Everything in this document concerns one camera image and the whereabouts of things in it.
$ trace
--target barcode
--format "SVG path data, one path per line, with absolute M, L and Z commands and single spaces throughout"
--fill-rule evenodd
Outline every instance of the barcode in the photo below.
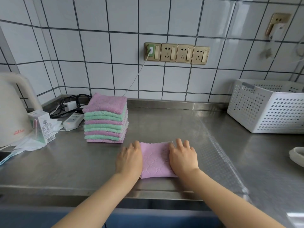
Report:
M 51 136 L 50 138 L 47 139 L 47 142 L 49 143 L 50 141 L 55 139 L 55 135 Z

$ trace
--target electric kettle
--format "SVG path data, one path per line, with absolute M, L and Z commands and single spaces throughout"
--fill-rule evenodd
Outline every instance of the electric kettle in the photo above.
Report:
M 32 131 L 27 111 L 13 84 L 25 90 L 35 110 L 42 110 L 28 79 L 16 73 L 0 73 L 0 147 L 10 145 Z

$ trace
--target electrical outlet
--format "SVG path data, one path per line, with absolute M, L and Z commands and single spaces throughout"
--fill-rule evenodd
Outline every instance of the electrical outlet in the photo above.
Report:
M 195 46 L 193 49 L 192 64 L 206 65 L 210 47 Z
M 274 13 L 271 16 L 270 22 L 268 23 L 267 29 L 265 31 L 265 36 L 269 36 L 272 27 L 274 24 L 278 23 L 288 23 L 290 19 L 291 14 L 286 14 L 286 13 Z
M 175 62 L 177 44 L 164 44 L 162 43 L 161 49 L 161 61 L 162 62 Z
M 149 55 L 148 59 L 147 59 L 147 56 L 148 56 L 148 45 L 154 45 L 154 52 L 153 54 Z M 161 59 L 161 44 L 160 43 L 154 43 L 154 42 L 145 42 L 144 44 L 144 59 L 147 61 L 159 61 Z
M 177 47 L 176 62 L 190 63 L 193 53 L 193 45 L 179 44 Z

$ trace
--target forearm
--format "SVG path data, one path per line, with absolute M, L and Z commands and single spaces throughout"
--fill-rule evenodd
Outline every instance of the forearm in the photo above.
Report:
M 132 189 L 136 179 L 115 174 L 53 228 L 100 228 L 118 203 Z
M 204 200 L 227 228 L 284 227 L 199 169 L 181 179 Z

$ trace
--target perforated basket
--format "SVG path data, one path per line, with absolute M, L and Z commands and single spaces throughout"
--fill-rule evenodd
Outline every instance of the perforated basket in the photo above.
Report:
M 304 133 L 304 85 L 237 79 L 227 113 L 252 133 Z

